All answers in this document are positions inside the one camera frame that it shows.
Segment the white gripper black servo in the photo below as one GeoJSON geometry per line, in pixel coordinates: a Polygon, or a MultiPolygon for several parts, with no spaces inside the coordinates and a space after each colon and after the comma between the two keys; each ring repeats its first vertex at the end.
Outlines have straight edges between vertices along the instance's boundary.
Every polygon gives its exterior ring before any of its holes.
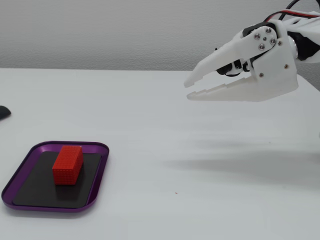
{"type": "Polygon", "coordinates": [[[238,32],[231,41],[201,60],[184,81],[193,86],[205,75],[237,60],[246,61],[244,71],[251,76],[211,89],[194,91],[191,101],[261,102],[298,88],[295,60],[296,40],[279,21],[261,22],[238,32]]]}

